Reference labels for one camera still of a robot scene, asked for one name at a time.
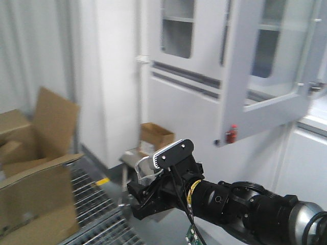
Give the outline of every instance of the metal bracket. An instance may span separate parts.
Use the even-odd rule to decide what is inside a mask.
[[[149,64],[150,58],[148,55],[138,55],[136,58],[136,61],[141,64]]]
[[[327,91],[327,84],[322,82],[310,82],[309,95],[316,98],[321,97]]]

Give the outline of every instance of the cabinet door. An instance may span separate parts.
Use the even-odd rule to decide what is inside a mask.
[[[327,28],[327,1],[233,0],[224,54],[219,139],[297,120],[310,104]]]
[[[150,59],[222,78],[226,0],[151,0]]]

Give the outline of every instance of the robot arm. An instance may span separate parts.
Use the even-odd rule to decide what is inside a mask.
[[[250,182],[205,181],[193,149],[190,140],[180,140],[159,150],[151,167],[163,169],[162,174],[148,186],[128,184],[129,193],[139,202],[132,206],[136,218],[171,208],[189,217],[186,207],[191,206],[194,216],[246,244],[327,244],[327,212],[317,204],[301,202],[295,195],[281,197]]]

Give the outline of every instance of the open cardboard box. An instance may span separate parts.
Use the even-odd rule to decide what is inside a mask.
[[[65,155],[0,182],[0,245],[55,245],[79,230]]]
[[[141,124],[139,139],[139,153],[142,156],[150,156],[155,151],[173,143],[175,134],[153,122]]]
[[[0,114],[0,245],[57,244],[78,230],[71,177],[64,163],[78,106],[41,88],[35,115]]]
[[[33,121],[18,110],[0,114],[0,164],[8,178],[67,154],[79,107],[41,88]]]

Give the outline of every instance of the white curtain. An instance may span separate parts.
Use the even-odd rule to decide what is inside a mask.
[[[32,114],[39,86],[75,100],[67,0],[0,0],[0,113]]]

